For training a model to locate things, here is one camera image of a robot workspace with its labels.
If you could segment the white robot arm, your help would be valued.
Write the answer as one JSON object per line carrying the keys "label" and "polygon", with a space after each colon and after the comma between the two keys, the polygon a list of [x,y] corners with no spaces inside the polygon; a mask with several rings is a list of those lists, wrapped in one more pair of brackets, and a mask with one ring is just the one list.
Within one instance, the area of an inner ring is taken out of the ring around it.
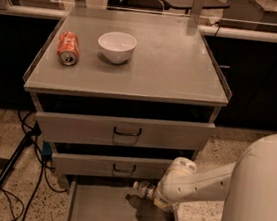
{"label": "white robot arm", "polygon": [[155,204],[220,201],[222,221],[277,221],[277,134],[249,145],[234,163],[195,174],[176,158],[156,188]]}

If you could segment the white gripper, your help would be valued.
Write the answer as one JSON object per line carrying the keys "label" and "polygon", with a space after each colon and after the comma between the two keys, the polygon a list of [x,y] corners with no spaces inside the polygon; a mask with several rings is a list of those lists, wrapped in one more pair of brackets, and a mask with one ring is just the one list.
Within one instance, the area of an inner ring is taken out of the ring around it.
{"label": "white gripper", "polygon": [[154,194],[154,202],[158,208],[162,210],[169,210],[169,206],[179,202],[178,186],[171,183],[165,178],[162,178],[156,187],[156,193]]}

